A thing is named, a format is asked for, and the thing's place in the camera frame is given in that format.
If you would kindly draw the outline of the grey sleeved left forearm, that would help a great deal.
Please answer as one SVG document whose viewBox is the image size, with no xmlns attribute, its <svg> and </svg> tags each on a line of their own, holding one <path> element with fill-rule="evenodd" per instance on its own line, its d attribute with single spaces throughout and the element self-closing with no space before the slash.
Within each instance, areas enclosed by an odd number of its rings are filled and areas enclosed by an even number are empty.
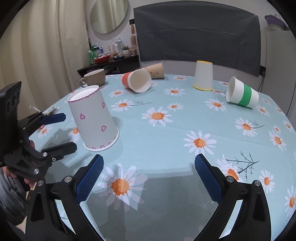
<svg viewBox="0 0 296 241">
<path fill-rule="evenodd" d="M 13 225 L 19 225 L 27 216 L 26 192 L 17 178 L 1 170 L 1 212 Z"/>
</svg>

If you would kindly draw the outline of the person's left hand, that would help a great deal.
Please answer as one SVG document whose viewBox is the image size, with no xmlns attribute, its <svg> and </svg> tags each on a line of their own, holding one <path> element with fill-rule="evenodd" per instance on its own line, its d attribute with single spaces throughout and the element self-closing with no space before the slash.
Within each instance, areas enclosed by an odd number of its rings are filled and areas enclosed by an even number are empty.
<svg viewBox="0 0 296 241">
<path fill-rule="evenodd" d="M 14 172 L 11 172 L 10 169 L 4 165 L 3 163 L 1 164 L 1 190 L 9 190 L 11 189 L 9 181 L 17 180 L 18 181 L 18 175 L 16 175 Z M 30 188 L 33 188 L 35 181 L 30 180 L 28 178 L 21 177 L 21 179 L 24 181 L 26 185 L 29 185 Z"/>
</svg>

